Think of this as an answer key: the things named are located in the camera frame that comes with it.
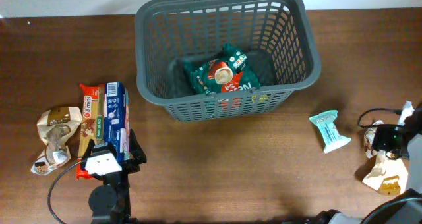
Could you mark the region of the green Nescafe coffee bag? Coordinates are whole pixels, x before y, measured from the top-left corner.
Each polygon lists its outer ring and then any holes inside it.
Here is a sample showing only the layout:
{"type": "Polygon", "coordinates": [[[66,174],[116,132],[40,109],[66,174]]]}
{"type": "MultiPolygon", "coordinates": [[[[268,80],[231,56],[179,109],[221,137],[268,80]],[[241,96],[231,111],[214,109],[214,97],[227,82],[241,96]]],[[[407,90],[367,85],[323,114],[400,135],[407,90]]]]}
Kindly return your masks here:
{"type": "Polygon", "coordinates": [[[183,69],[197,94],[219,94],[261,87],[248,56],[228,43],[223,45],[215,58],[204,63],[185,61],[183,69]]]}

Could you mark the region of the light teal tissue pack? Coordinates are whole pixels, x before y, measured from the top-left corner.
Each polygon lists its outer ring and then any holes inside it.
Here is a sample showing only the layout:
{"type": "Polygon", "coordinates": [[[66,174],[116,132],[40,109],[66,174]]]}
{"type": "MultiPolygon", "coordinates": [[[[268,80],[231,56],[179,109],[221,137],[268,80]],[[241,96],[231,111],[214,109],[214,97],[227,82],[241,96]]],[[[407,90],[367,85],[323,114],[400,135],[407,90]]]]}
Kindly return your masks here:
{"type": "Polygon", "coordinates": [[[329,110],[309,118],[310,122],[314,124],[322,135],[324,141],[323,152],[325,154],[337,150],[351,142],[351,138],[342,136],[334,121],[338,117],[337,110],[329,110]]]}

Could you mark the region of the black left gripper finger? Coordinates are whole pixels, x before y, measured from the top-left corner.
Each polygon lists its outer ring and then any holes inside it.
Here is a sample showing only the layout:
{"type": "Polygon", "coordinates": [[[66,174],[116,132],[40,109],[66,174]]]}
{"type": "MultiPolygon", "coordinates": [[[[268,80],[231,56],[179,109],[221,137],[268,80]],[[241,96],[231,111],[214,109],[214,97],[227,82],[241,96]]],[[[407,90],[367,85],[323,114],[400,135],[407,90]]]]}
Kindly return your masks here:
{"type": "Polygon", "coordinates": [[[87,162],[88,158],[91,157],[91,155],[92,155],[92,149],[94,148],[95,145],[96,145],[95,144],[95,141],[89,141],[88,142],[87,149],[86,149],[86,151],[84,152],[84,154],[83,154],[83,156],[81,158],[81,162],[80,162],[80,166],[81,167],[85,167],[86,166],[86,162],[87,162]]]}
{"type": "Polygon", "coordinates": [[[138,140],[136,139],[136,134],[133,129],[130,129],[129,135],[129,151],[133,156],[133,159],[136,160],[137,163],[146,163],[147,157],[144,153],[143,149],[140,147],[138,140]]]}

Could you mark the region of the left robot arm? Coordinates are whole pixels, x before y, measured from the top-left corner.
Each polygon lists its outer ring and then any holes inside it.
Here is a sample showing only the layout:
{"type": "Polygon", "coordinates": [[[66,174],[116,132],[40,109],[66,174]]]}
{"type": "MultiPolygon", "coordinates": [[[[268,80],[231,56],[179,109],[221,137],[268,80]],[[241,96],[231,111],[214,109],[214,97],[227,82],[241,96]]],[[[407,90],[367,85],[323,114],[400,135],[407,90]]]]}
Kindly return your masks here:
{"type": "Polygon", "coordinates": [[[88,199],[92,210],[93,223],[139,223],[132,216],[129,175],[140,171],[140,165],[147,162],[146,154],[140,147],[133,130],[129,133],[129,153],[132,158],[117,162],[117,152],[110,143],[88,143],[81,169],[91,177],[102,181],[88,199]]]}

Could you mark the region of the blue Kleenex tissue box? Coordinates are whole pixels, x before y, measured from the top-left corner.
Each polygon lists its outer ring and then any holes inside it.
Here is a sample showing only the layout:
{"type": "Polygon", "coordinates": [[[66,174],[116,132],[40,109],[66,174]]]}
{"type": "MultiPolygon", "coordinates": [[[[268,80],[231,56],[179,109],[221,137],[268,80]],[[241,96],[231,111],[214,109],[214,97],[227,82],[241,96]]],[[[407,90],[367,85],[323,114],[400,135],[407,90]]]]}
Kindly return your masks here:
{"type": "Polygon", "coordinates": [[[127,89],[121,82],[108,82],[105,85],[103,140],[115,148],[118,163],[130,158],[129,130],[127,89]]]}

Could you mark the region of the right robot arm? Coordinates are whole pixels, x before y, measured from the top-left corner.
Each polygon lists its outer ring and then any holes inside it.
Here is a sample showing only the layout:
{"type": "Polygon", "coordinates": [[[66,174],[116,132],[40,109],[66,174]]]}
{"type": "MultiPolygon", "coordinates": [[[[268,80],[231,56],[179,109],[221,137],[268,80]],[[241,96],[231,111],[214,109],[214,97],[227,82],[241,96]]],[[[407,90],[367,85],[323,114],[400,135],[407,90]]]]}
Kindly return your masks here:
{"type": "Polygon", "coordinates": [[[381,120],[364,129],[367,157],[375,165],[363,183],[392,199],[363,219],[349,217],[338,210],[320,212],[310,223],[420,223],[421,222],[421,108],[407,101],[401,109],[388,109],[399,115],[395,124],[381,120]]]}

